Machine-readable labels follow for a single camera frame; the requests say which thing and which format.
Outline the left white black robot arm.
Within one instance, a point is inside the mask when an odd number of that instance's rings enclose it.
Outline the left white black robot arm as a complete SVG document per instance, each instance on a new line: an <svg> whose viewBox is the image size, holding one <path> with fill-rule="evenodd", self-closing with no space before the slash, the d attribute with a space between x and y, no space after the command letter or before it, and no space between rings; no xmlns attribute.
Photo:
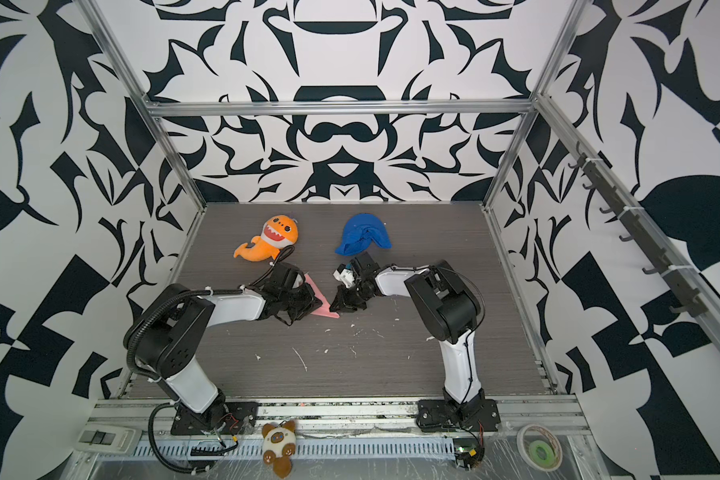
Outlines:
<svg viewBox="0 0 720 480"><path fill-rule="evenodd" d="M206 375L197 350L206 331L236 322L275 318L290 326L323 302L298 267L271 267L251 285L232 289L165 287L123 338L126 364L157 384L194 432L219 430L229 414L226 397Z"/></svg>

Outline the pink paper sheet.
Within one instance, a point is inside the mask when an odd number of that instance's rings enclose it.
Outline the pink paper sheet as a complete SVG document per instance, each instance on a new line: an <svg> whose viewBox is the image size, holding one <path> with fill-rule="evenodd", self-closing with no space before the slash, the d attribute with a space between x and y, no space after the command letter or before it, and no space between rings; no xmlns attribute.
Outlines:
<svg viewBox="0 0 720 480"><path fill-rule="evenodd" d="M305 281L312 288L315 298L320 301L320 305L316 307L311 314L320 317L338 319L340 315L330 310L330 303L309 274L305 275Z"/></svg>

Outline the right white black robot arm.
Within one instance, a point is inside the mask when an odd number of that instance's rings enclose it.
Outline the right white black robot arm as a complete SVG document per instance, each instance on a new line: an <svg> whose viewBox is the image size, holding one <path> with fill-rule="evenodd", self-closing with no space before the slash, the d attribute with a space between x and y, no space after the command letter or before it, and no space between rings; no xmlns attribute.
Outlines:
<svg viewBox="0 0 720 480"><path fill-rule="evenodd" d="M362 253L339 265L333 277L339 286L331 311L364 310L375 297L406 297L438 341L445 372L443 398L417 402L416 424L421 431L498 430L498 407L486 397L475 355L476 331L486 309L465 276L446 261L419 267L380 266Z"/></svg>

